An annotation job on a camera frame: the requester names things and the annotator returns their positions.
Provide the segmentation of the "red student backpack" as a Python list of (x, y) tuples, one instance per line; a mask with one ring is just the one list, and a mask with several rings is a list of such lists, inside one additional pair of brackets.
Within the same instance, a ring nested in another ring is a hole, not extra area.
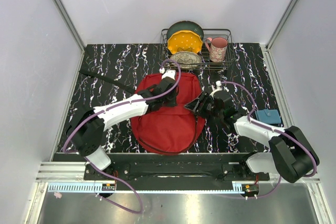
[[(185, 152), (196, 142), (205, 125), (204, 118), (195, 116), (184, 108), (185, 104), (193, 101), (202, 92), (197, 76), (176, 73), (175, 79), (179, 80), (177, 106), (163, 106), (158, 111), (129, 119), (133, 135), (148, 152), (162, 155)], [(147, 75), (135, 93), (160, 81), (160, 73)]]

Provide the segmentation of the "blue card wallet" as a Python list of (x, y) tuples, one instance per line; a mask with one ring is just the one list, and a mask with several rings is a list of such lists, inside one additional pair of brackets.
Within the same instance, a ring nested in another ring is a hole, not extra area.
[(269, 109), (257, 110), (255, 112), (255, 115), (258, 121), (266, 124), (281, 123), (281, 118), (278, 110), (269, 110)]

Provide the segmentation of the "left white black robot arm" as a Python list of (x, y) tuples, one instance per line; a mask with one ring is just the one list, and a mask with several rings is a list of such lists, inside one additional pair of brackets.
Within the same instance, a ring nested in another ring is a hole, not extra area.
[(99, 178), (109, 179), (113, 175), (113, 167), (101, 147), (103, 133), (122, 121), (158, 110), (173, 95), (178, 83), (179, 80), (164, 77), (151, 89), (143, 89), (125, 100), (85, 111), (70, 128), (63, 152), (72, 153), (67, 150), (71, 143), (75, 147), (73, 152), (90, 162)]

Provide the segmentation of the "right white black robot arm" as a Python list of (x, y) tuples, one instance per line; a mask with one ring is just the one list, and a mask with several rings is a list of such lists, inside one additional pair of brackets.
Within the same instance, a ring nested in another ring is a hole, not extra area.
[(244, 180), (259, 173), (273, 173), (295, 183), (317, 172), (319, 158), (301, 129), (272, 126), (248, 117), (235, 108), (225, 91), (203, 91), (184, 107), (196, 116), (217, 118), (226, 133), (247, 137), (269, 149), (267, 153), (254, 152), (242, 159), (238, 173)]

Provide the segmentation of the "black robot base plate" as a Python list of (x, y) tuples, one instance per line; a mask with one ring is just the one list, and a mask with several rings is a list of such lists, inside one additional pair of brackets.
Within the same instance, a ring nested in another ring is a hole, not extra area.
[(206, 177), (234, 180), (268, 181), (267, 173), (253, 174), (243, 165), (242, 154), (187, 153), (175, 156), (159, 154), (109, 154), (111, 164), (103, 171), (123, 180), (153, 177)]

